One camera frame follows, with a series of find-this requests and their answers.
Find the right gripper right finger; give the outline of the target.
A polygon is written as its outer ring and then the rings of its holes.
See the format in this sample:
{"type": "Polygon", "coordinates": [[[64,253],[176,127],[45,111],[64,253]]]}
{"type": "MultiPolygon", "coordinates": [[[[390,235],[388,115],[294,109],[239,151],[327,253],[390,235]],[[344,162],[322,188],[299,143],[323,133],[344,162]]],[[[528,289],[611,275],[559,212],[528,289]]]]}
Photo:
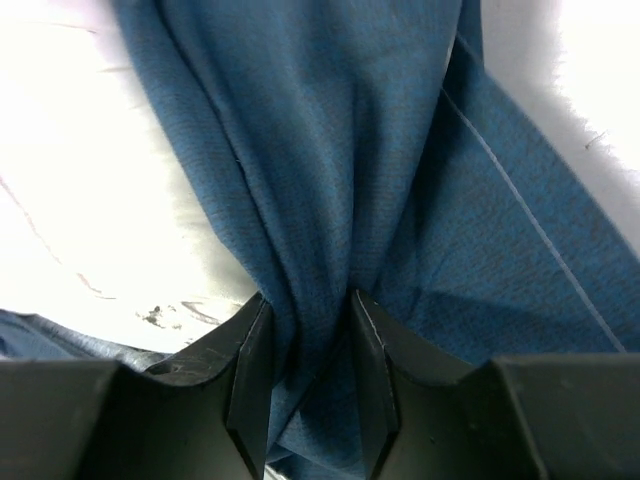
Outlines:
{"type": "Polygon", "coordinates": [[[349,324],[368,478],[638,477],[637,355],[513,355],[474,367],[361,291],[349,324]]]}

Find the blue patterned pillowcase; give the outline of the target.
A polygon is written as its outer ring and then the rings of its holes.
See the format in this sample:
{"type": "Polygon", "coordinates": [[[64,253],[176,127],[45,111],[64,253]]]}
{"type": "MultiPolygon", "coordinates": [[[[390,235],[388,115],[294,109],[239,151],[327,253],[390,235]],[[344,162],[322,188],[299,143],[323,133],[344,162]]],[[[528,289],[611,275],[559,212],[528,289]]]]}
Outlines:
{"type": "Polygon", "coordinates": [[[639,358],[638,258],[478,2],[2,3],[1,365],[143,372],[260,295],[263,477],[370,479],[354,291],[474,367],[639,358]]]}

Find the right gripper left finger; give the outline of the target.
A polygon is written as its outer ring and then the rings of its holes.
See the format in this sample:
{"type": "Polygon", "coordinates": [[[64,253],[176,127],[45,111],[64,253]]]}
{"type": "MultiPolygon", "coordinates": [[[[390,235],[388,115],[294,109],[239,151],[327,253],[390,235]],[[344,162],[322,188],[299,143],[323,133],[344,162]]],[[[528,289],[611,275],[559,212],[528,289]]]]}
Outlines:
{"type": "Polygon", "coordinates": [[[272,310],[231,319],[138,372],[113,360],[1,365],[5,479],[260,479],[272,310]]]}

